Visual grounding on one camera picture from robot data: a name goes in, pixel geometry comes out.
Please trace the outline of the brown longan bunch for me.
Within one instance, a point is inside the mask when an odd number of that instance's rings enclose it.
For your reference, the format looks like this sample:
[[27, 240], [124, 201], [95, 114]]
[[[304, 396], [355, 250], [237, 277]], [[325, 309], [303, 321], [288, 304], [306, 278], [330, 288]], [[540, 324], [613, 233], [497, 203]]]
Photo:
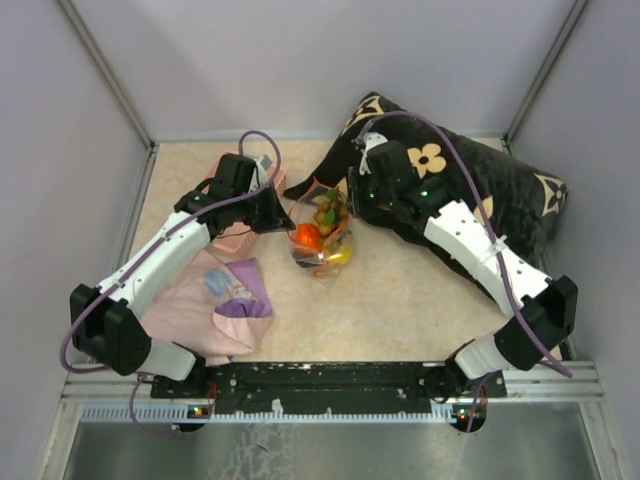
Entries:
[[329, 237], [339, 229], [349, 218], [349, 211], [343, 195], [337, 190], [329, 190], [322, 202], [317, 206], [313, 216], [323, 238]]

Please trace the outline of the clear zip bag orange zipper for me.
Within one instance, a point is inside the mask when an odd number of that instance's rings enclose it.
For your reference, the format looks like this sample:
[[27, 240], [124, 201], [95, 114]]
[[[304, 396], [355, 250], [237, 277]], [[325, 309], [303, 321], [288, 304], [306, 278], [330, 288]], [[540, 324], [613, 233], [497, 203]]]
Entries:
[[296, 225], [288, 234], [296, 265], [326, 285], [333, 283], [350, 263], [354, 250], [346, 191], [314, 179], [288, 214]]

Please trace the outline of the dark grape bunch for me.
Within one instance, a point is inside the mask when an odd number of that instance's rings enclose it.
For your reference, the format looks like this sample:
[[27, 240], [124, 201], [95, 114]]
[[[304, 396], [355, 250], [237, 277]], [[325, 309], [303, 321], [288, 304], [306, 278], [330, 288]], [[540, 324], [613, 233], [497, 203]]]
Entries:
[[324, 256], [321, 252], [294, 249], [292, 251], [292, 257], [301, 269], [312, 275], [321, 271], [326, 266]]

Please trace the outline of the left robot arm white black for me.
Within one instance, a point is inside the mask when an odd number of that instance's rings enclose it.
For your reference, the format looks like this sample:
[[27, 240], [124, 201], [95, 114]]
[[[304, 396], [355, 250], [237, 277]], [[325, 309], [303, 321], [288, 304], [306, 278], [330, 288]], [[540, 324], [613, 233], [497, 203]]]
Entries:
[[178, 271], [233, 224], [242, 223], [257, 234], [294, 229], [274, 186], [280, 168], [279, 161], [267, 170], [255, 157], [223, 155], [215, 174], [176, 202], [132, 259], [94, 287], [78, 285], [70, 295], [71, 325], [59, 350], [63, 368], [79, 371], [66, 357], [74, 347], [97, 361], [94, 372], [161, 376], [186, 396], [201, 394], [208, 384], [203, 358], [185, 346], [150, 337], [141, 320]]

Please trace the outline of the orange persimmon with green calyx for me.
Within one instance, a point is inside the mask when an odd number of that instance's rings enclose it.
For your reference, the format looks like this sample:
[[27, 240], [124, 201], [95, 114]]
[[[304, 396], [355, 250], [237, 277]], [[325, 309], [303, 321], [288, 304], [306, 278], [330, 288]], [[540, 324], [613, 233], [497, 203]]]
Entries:
[[321, 250], [323, 237], [317, 225], [313, 223], [302, 223], [297, 226], [294, 241], [315, 250]]

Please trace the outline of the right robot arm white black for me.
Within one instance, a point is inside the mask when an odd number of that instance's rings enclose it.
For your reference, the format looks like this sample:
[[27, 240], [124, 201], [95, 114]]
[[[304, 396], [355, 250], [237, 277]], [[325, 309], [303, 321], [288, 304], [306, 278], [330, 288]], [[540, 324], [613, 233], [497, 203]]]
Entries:
[[362, 158], [348, 174], [354, 214], [363, 219], [388, 215], [439, 247], [507, 318], [503, 327], [471, 340], [447, 359], [448, 387], [470, 395], [489, 373], [529, 371], [542, 360], [567, 375], [551, 352], [573, 331], [576, 284], [566, 276], [553, 279], [515, 254], [441, 180], [420, 177], [399, 142], [372, 133], [356, 144]]

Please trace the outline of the yellow lemon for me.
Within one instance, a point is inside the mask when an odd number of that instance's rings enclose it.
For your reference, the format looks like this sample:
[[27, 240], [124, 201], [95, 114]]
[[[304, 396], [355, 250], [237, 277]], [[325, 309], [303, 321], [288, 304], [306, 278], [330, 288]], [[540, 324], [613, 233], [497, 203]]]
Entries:
[[353, 246], [350, 242], [331, 243], [324, 248], [323, 255], [329, 265], [346, 265], [351, 261]]

